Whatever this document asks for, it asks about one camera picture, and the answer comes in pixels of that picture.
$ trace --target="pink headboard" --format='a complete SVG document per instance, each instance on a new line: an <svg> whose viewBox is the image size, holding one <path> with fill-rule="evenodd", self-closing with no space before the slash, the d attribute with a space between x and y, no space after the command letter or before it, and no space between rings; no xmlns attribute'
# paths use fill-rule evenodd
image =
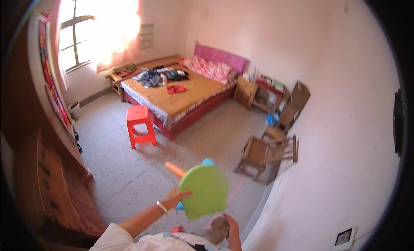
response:
<svg viewBox="0 0 414 251"><path fill-rule="evenodd" d="M223 52L207 46L197 44L195 46L194 55L202 57L206 61L221 61L234 69L239 73L243 73L248 60L240 56Z"/></svg>

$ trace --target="bracelet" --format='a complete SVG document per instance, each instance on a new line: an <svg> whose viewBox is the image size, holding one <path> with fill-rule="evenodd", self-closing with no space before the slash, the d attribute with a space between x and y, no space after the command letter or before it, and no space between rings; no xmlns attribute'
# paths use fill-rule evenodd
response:
<svg viewBox="0 0 414 251"><path fill-rule="evenodd" d="M167 214L168 210L167 208L165 208L165 206L161 202L157 202L157 205L165 212L165 214Z"/></svg>

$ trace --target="floral bedding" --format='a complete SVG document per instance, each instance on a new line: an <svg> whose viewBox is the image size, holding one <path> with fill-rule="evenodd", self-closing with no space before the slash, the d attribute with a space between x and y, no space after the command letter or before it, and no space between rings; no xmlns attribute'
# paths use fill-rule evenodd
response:
<svg viewBox="0 0 414 251"><path fill-rule="evenodd" d="M207 62L205 59L195 55L190 58L181 57L179 59L179 64L188 67L191 71L203 75L206 78L225 85L229 83L229 81L232 81L237 75L237 71L224 62Z"/></svg>

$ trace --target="orange handle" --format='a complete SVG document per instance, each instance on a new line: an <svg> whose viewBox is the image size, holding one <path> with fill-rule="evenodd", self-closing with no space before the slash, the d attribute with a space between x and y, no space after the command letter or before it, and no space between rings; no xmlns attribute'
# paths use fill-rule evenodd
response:
<svg viewBox="0 0 414 251"><path fill-rule="evenodd" d="M179 168L178 166L174 165L173 163L170 162L165 162L165 167L174 175L176 175L179 179L181 179L184 174L185 171L182 170L181 168Z"/></svg>

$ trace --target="red bed frame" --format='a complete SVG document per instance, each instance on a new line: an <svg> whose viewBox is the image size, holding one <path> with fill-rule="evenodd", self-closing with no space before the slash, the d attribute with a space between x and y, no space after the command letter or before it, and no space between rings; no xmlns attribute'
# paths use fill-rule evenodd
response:
<svg viewBox="0 0 414 251"><path fill-rule="evenodd" d="M186 114L183 118L181 118L178 122L171 125L170 130L167 130L163 125L162 121L156 117L153 116L154 124L160 128L168 139L173 140L178 133L183 131L185 128L189 127L191 124L193 124L197 119L199 119L204 114L208 113L212 109L214 109L216 106L221 104L224 100L230 98L234 93L235 87L232 87L230 89L227 89L226 91L217 94L203 103L201 103L198 107L191 110L188 114ZM133 99L127 92L123 90L124 98L126 101L133 105L140 105L135 99Z"/></svg>

